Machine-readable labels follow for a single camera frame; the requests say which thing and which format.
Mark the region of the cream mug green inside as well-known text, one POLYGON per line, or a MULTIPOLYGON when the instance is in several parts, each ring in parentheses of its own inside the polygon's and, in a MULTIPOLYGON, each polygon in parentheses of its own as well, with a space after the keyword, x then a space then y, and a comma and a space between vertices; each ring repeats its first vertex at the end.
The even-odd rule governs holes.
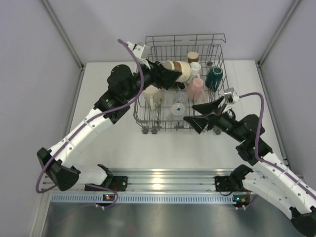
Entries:
POLYGON ((156 107, 160 106, 163 101, 163 92, 161 89, 156 88, 153 85, 147 87, 143 92, 142 95, 149 103, 150 109, 153 111, 156 107))

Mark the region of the pink mug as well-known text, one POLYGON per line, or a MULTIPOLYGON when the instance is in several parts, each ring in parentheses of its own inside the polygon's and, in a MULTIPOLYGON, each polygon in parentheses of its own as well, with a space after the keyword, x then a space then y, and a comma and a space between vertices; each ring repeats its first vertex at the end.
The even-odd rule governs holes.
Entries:
POLYGON ((200 100, 204 101, 206 99, 206 95, 204 93, 204 82, 201 78, 192 79, 191 83, 189 83, 187 91, 188 99, 200 100))

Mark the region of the light blue mug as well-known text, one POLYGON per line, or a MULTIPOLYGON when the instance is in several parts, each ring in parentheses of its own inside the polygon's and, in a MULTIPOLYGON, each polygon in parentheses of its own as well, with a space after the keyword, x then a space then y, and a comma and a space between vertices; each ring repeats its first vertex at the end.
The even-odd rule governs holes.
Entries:
POLYGON ((171 112, 174 116, 181 116, 186 110, 186 107, 182 103, 175 103, 171 107, 171 112))

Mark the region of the clear glass tumbler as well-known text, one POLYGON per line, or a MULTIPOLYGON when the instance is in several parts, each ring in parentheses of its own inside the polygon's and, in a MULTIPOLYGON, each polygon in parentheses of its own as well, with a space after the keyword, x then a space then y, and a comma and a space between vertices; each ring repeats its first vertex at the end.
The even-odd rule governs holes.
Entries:
POLYGON ((176 103, 185 103, 188 99, 186 91, 177 91, 175 93, 175 102, 176 103))

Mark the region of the white cup teal base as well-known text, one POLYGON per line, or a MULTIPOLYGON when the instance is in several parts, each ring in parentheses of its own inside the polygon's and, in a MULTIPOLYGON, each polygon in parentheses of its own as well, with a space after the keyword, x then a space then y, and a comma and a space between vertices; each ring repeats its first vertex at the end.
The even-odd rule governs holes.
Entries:
POLYGON ((213 92, 216 92, 218 90, 220 81, 223 77, 223 70, 220 67, 213 67, 209 70, 206 80, 205 80, 205 86, 212 90, 213 92))

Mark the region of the cream mug with handle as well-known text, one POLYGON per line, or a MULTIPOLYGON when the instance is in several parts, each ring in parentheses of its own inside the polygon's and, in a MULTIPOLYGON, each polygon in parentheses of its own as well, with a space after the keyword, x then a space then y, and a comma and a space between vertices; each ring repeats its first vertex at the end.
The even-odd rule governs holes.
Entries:
POLYGON ((200 75, 201 72, 201 65, 199 62, 191 62, 191 78, 197 78, 198 75, 200 75))

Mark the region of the grey wire dish rack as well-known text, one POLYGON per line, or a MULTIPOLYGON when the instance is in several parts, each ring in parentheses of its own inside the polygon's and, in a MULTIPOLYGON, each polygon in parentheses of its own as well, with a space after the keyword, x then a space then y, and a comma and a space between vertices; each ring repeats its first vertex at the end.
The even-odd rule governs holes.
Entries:
MULTIPOLYGON (((214 88, 204 89, 206 103, 218 99, 229 87, 222 52, 222 44, 226 43, 224 33, 147 36, 145 43, 151 48, 149 53, 151 61, 187 61, 187 54, 196 52, 201 65, 198 77, 202 80, 207 79, 212 68, 221 68, 223 76, 217 85, 214 88)), ((200 104, 201 101, 193 101, 187 97, 185 93, 187 86, 187 82, 176 82, 169 90, 163 90, 162 103, 154 110, 148 99, 144 96, 139 97, 134 104, 133 116, 143 134, 157 134, 161 130, 192 130, 192 127, 183 121, 182 116, 177 117, 171 111, 172 106, 179 102, 185 106, 185 115, 197 115, 192 106, 200 104)))

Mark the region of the black skull mug red inside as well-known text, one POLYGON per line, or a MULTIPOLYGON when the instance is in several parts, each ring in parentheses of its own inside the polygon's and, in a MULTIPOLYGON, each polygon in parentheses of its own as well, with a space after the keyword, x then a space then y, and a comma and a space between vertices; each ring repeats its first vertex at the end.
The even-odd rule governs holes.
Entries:
POLYGON ((179 89, 179 90, 184 90, 186 88, 185 84, 183 82, 175 82, 173 85, 172 85, 172 88, 175 88, 175 89, 179 89))

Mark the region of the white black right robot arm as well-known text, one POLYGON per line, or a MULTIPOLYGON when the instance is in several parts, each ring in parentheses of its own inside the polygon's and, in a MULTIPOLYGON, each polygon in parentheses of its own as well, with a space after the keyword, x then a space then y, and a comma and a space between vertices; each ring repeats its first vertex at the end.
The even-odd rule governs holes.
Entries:
POLYGON ((137 67, 136 73, 125 64, 112 68, 107 91, 83 121, 51 148, 37 151, 42 174, 46 174, 59 190, 66 191, 76 184, 108 188, 113 174, 106 166, 75 167, 76 159, 93 140, 126 114, 145 89, 149 86, 169 89, 182 76, 181 71, 167 69, 159 61, 137 63, 137 67))

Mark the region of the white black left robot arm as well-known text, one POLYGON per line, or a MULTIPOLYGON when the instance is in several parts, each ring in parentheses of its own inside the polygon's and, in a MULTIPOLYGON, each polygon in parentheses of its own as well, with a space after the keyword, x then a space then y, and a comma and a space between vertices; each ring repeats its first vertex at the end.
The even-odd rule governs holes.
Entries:
POLYGON ((227 113, 185 116, 197 133, 220 128, 240 144, 238 155, 250 166, 240 165, 231 174, 237 189, 248 189, 283 212, 306 237, 316 235, 316 192, 294 174, 262 139, 255 141, 259 118, 247 115, 237 121, 227 113))

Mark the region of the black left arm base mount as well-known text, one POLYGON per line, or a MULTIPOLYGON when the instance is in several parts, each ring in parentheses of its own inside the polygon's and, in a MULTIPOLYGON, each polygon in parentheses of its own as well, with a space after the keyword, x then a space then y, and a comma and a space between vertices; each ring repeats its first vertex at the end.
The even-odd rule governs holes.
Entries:
POLYGON ((242 184, 242 177, 238 175, 230 176, 215 176, 215 189, 216 192, 223 196, 229 196, 233 192, 245 192, 246 189, 242 184))

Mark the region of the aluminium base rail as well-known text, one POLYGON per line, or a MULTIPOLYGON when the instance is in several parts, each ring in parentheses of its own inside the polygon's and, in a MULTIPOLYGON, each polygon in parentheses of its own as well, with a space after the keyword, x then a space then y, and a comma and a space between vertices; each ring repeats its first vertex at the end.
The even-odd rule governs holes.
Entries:
POLYGON ((83 191, 86 184, 101 185, 108 176, 127 176, 125 192, 216 192, 215 176, 229 176, 232 169, 113 169, 102 165, 78 167, 79 174, 62 175, 65 190, 83 191))

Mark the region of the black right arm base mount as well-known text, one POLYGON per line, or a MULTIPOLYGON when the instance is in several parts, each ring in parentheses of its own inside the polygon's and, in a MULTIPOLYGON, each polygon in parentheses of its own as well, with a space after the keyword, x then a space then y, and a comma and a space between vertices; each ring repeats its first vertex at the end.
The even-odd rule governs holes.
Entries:
POLYGON ((101 185, 86 184, 84 187, 85 191, 115 191, 124 192, 127 189, 128 177, 127 176, 117 176, 110 175, 101 185))

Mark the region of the aluminium corner frame post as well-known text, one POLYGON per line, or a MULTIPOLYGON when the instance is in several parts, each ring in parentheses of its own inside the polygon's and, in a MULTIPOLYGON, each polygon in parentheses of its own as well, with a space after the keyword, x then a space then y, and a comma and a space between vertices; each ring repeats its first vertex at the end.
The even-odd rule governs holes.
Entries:
POLYGON ((44 10, 48 14, 48 17, 52 21, 55 29, 57 30, 59 36, 61 37, 61 40, 63 41, 64 45, 66 46, 67 50, 71 54, 73 60, 76 62, 77 66, 82 70, 84 68, 84 64, 79 58, 73 44, 71 43, 64 27, 62 26, 58 16, 56 15, 53 7, 51 6, 50 2, 48 0, 39 0, 41 5, 43 6, 44 10))

